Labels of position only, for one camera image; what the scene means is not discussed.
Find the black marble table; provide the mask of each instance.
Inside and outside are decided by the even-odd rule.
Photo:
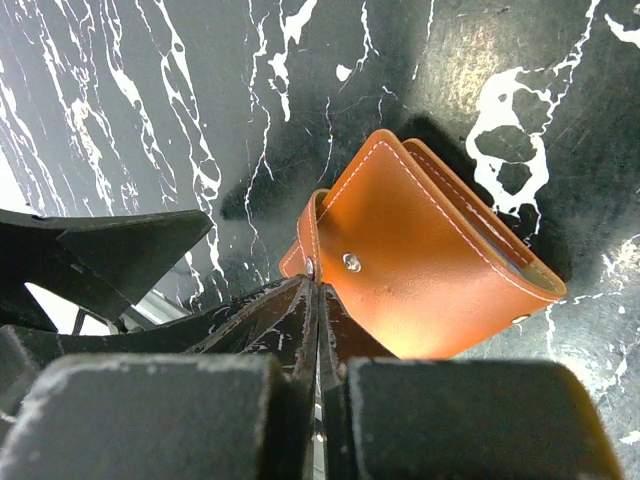
[[[640,478],[639,89],[634,1],[0,8],[0,143],[31,208],[204,210],[215,227],[159,284],[191,309],[275,279],[308,195],[373,130],[424,140],[570,288],[462,356],[567,365],[629,478]]]

